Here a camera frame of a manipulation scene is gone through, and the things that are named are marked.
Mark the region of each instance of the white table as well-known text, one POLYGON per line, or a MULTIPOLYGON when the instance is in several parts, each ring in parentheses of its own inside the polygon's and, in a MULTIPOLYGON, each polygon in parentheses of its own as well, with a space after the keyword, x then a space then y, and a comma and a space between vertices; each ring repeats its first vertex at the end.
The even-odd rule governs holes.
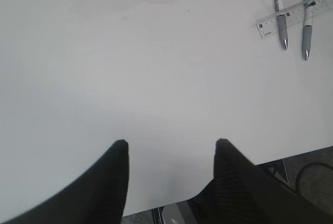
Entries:
MULTIPOLYGON (((301 0, 285 0, 285 6, 301 0)), ((117 139, 125 215, 191 198, 215 141, 254 163, 333 145, 332 13, 261 39, 273 0, 0 0, 0 222, 57 193, 117 139)))

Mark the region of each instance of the ruler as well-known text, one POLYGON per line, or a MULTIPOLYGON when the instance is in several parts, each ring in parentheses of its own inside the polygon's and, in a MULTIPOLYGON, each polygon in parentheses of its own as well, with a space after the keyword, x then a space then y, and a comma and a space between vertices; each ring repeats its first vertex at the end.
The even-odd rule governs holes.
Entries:
MULTIPOLYGON (((297 23, 304 23, 305 7, 308 5, 314 6, 313 16, 317 16, 324 12, 333 9, 333 0, 305 0, 299 4, 288 7, 284 10, 278 11, 270 16, 264 17, 258 20, 255 24, 262 38, 277 33, 276 17, 281 13, 286 14, 287 27, 293 26, 297 23)), ((312 13, 308 10, 309 18, 312 17, 312 13)))

